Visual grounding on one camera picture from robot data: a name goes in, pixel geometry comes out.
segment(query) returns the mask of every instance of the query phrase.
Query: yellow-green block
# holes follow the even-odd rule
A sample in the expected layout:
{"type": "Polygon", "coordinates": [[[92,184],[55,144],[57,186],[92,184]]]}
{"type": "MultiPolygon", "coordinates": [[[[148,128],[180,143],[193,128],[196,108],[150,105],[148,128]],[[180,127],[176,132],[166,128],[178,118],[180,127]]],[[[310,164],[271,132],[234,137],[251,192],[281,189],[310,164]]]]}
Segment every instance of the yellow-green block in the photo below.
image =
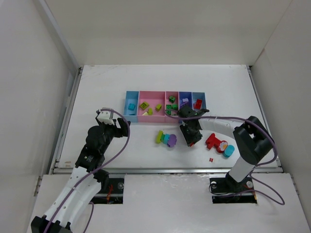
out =
{"type": "Polygon", "coordinates": [[[142,110],[145,110],[146,108],[149,107],[149,104],[147,102],[143,102],[143,103],[141,103],[140,107],[142,110]]]}
{"type": "Polygon", "coordinates": [[[150,115],[150,116],[152,115],[152,108],[148,109],[148,115],[150,115]]]}
{"type": "Polygon", "coordinates": [[[161,108],[162,108],[162,104],[159,103],[159,104],[155,107],[155,110],[158,112],[158,111],[161,110],[161,108]]]}
{"type": "Polygon", "coordinates": [[[163,131],[159,130],[159,133],[157,134],[157,137],[156,137],[156,140],[155,140],[156,143],[158,143],[158,144],[161,143],[162,135],[163,135],[163,131]]]}

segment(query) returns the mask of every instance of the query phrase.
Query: green block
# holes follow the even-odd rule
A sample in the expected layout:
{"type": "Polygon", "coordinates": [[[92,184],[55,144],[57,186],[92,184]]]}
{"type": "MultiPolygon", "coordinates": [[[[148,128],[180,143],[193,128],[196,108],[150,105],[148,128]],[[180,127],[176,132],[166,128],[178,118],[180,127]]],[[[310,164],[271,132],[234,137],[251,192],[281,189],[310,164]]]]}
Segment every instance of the green block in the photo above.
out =
{"type": "Polygon", "coordinates": [[[149,104],[147,102],[143,102],[143,103],[141,103],[140,107],[142,110],[145,110],[146,108],[149,107],[149,104]]]}
{"type": "Polygon", "coordinates": [[[175,102],[175,97],[174,96],[170,96],[169,101],[174,103],[175,102]]]}
{"type": "Polygon", "coordinates": [[[162,104],[159,103],[159,104],[155,107],[155,110],[158,112],[158,111],[161,110],[161,108],[162,108],[162,104]]]}
{"type": "Polygon", "coordinates": [[[172,109],[178,110],[178,104],[173,104],[173,105],[172,105],[172,109]]]}
{"type": "Polygon", "coordinates": [[[167,105],[166,105],[166,109],[172,109],[172,106],[171,106],[170,104],[167,104],[167,105]]]}
{"type": "Polygon", "coordinates": [[[161,135],[161,142],[164,141],[164,137],[165,137],[165,134],[162,132],[162,135],[161,135]]]}
{"type": "Polygon", "coordinates": [[[157,134],[155,143],[158,143],[158,144],[161,143],[162,135],[164,136],[163,131],[162,131],[162,130],[159,130],[159,133],[157,134]]]}
{"type": "Polygon", "coordinates": [[[149,108],[149,109],[148,109],[148,115],[150,115],[150,116],[151,116],[151,115],[152,115],[152,113],[153,113],[153,112],[152,112],[152,108],[149,108]]]}

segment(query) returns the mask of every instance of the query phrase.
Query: white wall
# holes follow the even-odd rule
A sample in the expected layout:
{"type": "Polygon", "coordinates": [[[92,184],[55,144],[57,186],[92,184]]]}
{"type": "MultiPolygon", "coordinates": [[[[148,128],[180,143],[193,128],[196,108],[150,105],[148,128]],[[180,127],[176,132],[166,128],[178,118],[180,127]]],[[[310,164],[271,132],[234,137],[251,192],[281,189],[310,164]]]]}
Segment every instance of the white wall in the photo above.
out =
{"type": "Polygon", "coordinates": [[[47,0],[80,65],[253,65],[291,0],[47,0]]]}
{"type": "Polygon", "coordinates": [[[311,1],[293,0],[252,68],[286,172],[311,225],[311,1]]]}
{"type": "Polygon", "coordinates": [[[0,226],[25,232],[70,76],[31,0],[0,0],[0,226]]]}

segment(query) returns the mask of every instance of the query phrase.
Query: purple block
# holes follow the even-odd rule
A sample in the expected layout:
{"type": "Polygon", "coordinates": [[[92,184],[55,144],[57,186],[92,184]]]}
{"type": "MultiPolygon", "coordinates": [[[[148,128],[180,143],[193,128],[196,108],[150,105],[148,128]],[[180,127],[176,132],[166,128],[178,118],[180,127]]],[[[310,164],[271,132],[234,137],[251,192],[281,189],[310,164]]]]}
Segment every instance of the purple block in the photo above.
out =
{"type": "Polygon", "coordinates": [[[167,145],[168,145],[169,147],[174,147],[174,146],[176,145],[176,142],[177,142],[177,137],[176,137],[176,135],[175,135],[175,134],[171,134],[171,135],[170,135],[170,139],[169,139],[167,145]]]}
{"type": "Polygon", "coordinates": [[[186,105],[187,103],[189,103],[189,101],[181,103],[181,104],[180,104],[180,107],[183,107],[183,106],[186,105]]]}

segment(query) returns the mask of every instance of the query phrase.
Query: toy block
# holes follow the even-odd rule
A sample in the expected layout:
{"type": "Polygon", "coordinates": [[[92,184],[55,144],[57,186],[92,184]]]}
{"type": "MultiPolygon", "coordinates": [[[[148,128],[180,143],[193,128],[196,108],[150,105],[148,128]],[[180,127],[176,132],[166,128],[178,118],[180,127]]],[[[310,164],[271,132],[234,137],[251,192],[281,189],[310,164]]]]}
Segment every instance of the toy block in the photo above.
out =
{"type": "Polygon", "coordinates": [[[152,113],[153,113],[153,112],[152,112],[152,108],[149,108],[149,109],[148,109],[148,115],[150,115],[150,116],[151,116],[151,115],[152,115],[152,113]]]}
{"type": "Polygon", "coordinates": [[[212,133],[205,142],[207,144],[207,148],[210,150],[212,147],[216,147],[218,153],[223,153],[225,149],[228,147],[228,143],[226,141],[221,141],[216,138],[216,135],[212,133]]]}
{"type": "Polygon", "coordinates": [[[180,104],[180,108],[182,108],[183,106],[185,106],[187,103],[189,103],[189,101],[182,102],[182,103],[180,104]]]}
{"type": "Polygon", "coordinates": [[[227,146],[227,148],[223,152],[223,155],[225,158],[229,158],[233,154],[233,152],[234,152],[234,146],[229,145],[229,146],[227,146]]]}
{"type": "Polygon", "coordinates": [[[168,147],[174,147],[176,145],[177,142],[177,137],[175,134],[171,134],[170,135],[170,139],[167,142],[168,147]]]}
{"type": "Polygon", "coordinates": [[[174,103],[175,102],[175,97],[174,96],[170,96],[169,101],[174,103]]]}
{"type": "MultiPolygon", "coordinates": [[[[167,105],[166,105],[166,109],[172,109],[172,106],[171,106],[170,104],[167,104],[167,105]]],[[[166,113],[167,113],[168,115],[170,115],[172,112],[171,112],[171,111],[166,111],[166,113]]]]}
{"type": "Polygon", "coordinates": [[[178,110],[178,104],[172,104],[172,109],[178,110]]]}
{"type": "Polygon", "coordinates": [[[169,135],[169,134],[166,134],[166,135],[164,136],[163,143],[164,143],[164,144],[167,144],[168,141],[169,141],[169,139],[170,139],[170,135],[169,135]]]}
{"type": "Polygon", "coordinates": [[[194,109],[201,109],[201,106],[202,106],[202,100],[200,100],[200,99],[197,99],[196,103],[193,104],[194,109]]]}
{"type": "Polygon", "coordinates": [[[207,144],[207,148],[210,150],[213,146],[218,147],[220,145],[220,140],[216,138],[216,135],[212,133],[205,142],[207,144]]]}
{"type": "Polygon", "coordinates": [[[161,110],[161,108],[162,108],[162,104],[159,103],[159,104],[155,107],[155,110],[158,112],[158,111],[161,110]]]}
{"type": "Polygon", "coordinates": [[[130,103],[128,105],[128,110],[134,111],[134,109],[135,109],[135,105],[133,103],[130,103]]]}
{"type": "Polygon", "coordinates": [[[218,153],[223,153],[227,147],[228,147],[227,141],[221,141],[216,150],[218,153]]]}
{"type": "Polygon", "coordinates": [[[147,102],[143,102],[141,105],[140,105],[141,109],[142,110],[145,110],[146,108],[149,107],[149,104],[147,102]]]}
{"type": "Polygon", "coordinates": [[[159,133],[157,134],[157,137],[155,139],[155,143],[158,143],[160,144],[161,143],[161,137],[163,135],[163,131],[162,130],[159,130],[159,133]]]}

